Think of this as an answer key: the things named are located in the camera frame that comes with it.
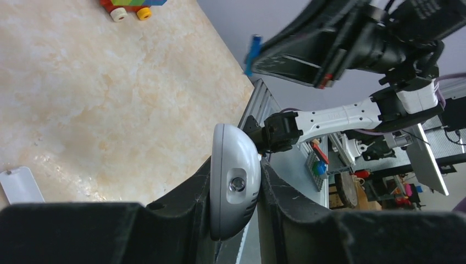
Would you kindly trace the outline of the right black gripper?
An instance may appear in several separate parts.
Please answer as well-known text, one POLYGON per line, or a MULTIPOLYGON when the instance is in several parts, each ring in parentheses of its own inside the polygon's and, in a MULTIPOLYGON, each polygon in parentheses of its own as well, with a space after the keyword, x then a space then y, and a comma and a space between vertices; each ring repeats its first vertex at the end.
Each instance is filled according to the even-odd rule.
POLYGON ((385 18, 386 11, 371 1, 310 1, 262 45, 252 71, 317 89, 330 87, 385 18))

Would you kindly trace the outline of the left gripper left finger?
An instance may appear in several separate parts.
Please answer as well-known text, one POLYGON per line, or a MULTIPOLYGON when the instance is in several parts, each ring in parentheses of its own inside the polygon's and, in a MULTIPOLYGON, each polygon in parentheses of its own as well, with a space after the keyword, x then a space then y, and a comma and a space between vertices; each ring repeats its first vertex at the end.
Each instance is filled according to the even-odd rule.
POLYGON ((210 161, 148 205, 24 203, 1 211, 1 263, 213 263, 210 161))

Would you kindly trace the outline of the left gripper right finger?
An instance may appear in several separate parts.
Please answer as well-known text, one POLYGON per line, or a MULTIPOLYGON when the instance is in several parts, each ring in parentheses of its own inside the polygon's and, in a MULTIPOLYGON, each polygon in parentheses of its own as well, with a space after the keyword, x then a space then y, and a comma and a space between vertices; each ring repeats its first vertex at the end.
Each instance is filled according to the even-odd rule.
POLYGON ((464 213, 334 211, 261 166, 262 263, 465 263, 464 213))

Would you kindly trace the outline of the blue battery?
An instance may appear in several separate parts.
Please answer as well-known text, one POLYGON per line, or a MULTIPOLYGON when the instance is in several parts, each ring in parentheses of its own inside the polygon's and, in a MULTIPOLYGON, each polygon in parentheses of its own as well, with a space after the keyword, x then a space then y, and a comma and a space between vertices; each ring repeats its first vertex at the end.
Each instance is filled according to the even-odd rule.
POLYGON ((255 60, 255 58, 258 57, 259 54, 260 54, 261 42, 262 42, 261 35, 254 34, 254 35, 251 36, 251 43, 250 43, 250 47, 249 47, 249 52, 246 55, 245 68, 243 70, 243 73, 247 77, 251 77, 253 75, 252 63, 255 60))

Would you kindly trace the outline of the white remote control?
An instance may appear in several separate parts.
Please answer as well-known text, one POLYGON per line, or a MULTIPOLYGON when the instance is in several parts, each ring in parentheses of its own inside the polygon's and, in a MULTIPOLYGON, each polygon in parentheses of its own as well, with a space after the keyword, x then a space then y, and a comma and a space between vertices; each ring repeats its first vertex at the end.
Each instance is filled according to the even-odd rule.
POLYGON ((261 183, 261 156, 240 128, 214 128, 210 162, 210 236, 224 241, 238 234, 255 210, 261 183))

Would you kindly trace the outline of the white battery cover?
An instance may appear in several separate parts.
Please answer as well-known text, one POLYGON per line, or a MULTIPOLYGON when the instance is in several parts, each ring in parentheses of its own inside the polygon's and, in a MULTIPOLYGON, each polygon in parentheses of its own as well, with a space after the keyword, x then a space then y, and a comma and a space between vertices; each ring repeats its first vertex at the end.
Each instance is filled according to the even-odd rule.
POLYGON ((1 187, 10 205, 45 203, 29 167, 21 166, 1 172, 1 187))

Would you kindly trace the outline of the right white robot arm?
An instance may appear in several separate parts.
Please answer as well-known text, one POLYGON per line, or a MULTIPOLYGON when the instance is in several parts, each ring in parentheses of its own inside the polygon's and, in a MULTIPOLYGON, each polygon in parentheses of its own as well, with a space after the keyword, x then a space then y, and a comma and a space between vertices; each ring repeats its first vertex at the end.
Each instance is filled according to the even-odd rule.
POLYGON ((465 1, 311 1, 267 41, 253 35, 245 74, 273 76, 325 89, 346 70, 380 74, 382 90, 360 102, 267 118, 247 135, 259 153, 287 151, 309 139, 347 130, 391 133, 443 110, 435 93, 444 38, 465 26, 465 1))

